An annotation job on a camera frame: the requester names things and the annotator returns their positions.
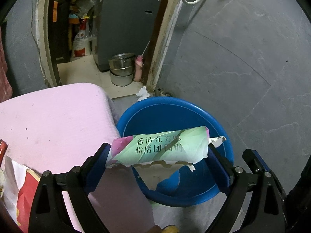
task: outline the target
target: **blue plastic basin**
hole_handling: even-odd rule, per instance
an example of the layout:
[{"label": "blue plastic basin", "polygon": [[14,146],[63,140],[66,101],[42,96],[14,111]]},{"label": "blue plastic basin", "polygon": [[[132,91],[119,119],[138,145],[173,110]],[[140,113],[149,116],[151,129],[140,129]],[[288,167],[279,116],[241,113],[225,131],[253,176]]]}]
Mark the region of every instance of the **blue plastic basin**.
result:
[{"label": "blue plastic basin", "polygon": [[[187,101],[172,97],[152,97],[137,102],[121,116],[117,128],[121,137],[154,134],[207,126],[210,137],[225,136],[227,140],[217,148],[221,155],[234,161],[232,146],[223,127],[209,113]],[[171,207],[188,207],[200,204],[219,193],[219,189],[204,160],[194,165],[191,172],[183,166],[169,179],[163,180],[155,191],[149,190],[134,174],[145,196]]]}]

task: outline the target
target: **metal screw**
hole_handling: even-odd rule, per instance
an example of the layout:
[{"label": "metal screw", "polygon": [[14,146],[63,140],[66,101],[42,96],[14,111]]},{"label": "metal screw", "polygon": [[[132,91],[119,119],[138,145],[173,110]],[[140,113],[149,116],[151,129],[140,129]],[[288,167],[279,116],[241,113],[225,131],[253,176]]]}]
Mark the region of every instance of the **metal screw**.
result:
[{"label": "metal screw", "polygon": [[44,177],[46,177],[46,176],[48,176],[50,173],[51,173],[50,171],[44,171],[42,175],[43,175]]},{"label": "metal screw", "polygon": [[80,171],[80,169],[81,169],[81,167],[79,167],[79,166],[74,166],[71,170],[72,170],[73,172],[78,172],[78,171]]},{"label": "metal screw", "polygon": [[265,176],[267,176],[268,178],[270,178],[270,177],[271,177],[271,173],[265,172]]},{"label": "metal screw", "polygon": [[237,173],[242,173],[242,172],[243,172],[243,168],[237,166],[237,167],[235,168],[235,171],[236,171]]}]

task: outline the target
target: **gray concrete floor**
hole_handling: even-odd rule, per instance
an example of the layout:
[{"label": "gray concrete floor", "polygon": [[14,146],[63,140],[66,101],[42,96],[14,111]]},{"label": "gray concrete floor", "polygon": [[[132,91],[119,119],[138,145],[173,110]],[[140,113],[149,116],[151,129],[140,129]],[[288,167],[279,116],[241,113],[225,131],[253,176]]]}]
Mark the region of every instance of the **gray concrete floor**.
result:
[{"label": "gray concrete floor", "polygon": [[[183,5],[157,86],[222,124],[235,165],[248,169],[242,152],[256,149],[288,193],[311,154],[310,43],[311,24],[295,0]],[[204,232],[224,199],[219,194],[185,209],[159,206],[155,220]]]},{"label": "gray concrete floor", "polygon": [[129,95],[125,97],[114,98],[112,101],[114,102],[114,107],[119,116],[122,114],[134,103],[137,102],[139,97],[136,95]]}]

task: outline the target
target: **red and white bag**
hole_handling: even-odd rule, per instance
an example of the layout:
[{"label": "red and white bag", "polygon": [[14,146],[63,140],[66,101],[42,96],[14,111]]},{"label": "red and white bag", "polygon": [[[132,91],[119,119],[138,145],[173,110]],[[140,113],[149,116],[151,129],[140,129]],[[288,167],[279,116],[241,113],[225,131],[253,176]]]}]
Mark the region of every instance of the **red and white bag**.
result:
[{"label": "red and white bag", "polygon": [[83,19],[80,23],[80,30],[73,41],[71,57],[83,57],[91,54],[89,22]]},{"label": "red and white bag", "polygon": [[5,156],[4,205],[23,233],[28,233],[30,210],[40,177],[27,166]]}]

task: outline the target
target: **tiled floor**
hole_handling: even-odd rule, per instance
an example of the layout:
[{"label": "tiled floor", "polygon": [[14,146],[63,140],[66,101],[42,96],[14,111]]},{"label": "tiled floor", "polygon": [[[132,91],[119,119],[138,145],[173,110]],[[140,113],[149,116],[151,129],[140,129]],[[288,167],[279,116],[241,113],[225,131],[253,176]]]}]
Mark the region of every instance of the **tiled floor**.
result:
[{"label": "tiled floor", "polygon": [[132,82],[125,87],[113,85],[109,72],[101,73],[92,55],[58,64],[58,70],[63,85],[79,82],[93,83],[102,87],[112,99],[136,94],[142,88],[142,84],[137,82]]}]

